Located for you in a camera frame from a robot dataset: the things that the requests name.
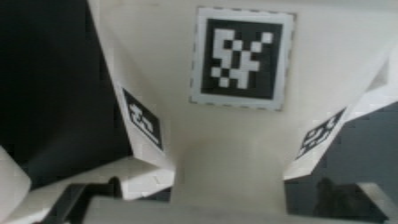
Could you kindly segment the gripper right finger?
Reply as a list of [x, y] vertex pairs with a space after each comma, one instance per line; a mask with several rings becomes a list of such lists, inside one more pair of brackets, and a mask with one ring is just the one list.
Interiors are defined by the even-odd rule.
[[317, 217], [398, 224], [398, 205], [373, 182], [338, 185], [329, 178], [317, 183]]

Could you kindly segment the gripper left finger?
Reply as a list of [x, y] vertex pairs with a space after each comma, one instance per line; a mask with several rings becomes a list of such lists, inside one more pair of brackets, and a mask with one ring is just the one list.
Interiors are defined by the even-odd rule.
[[95, 197], [123, 198], [121, 180], [105, 183], [75, 183], [68, 186], [47, 214], [47, 224], [84, 224], [84, 216]]

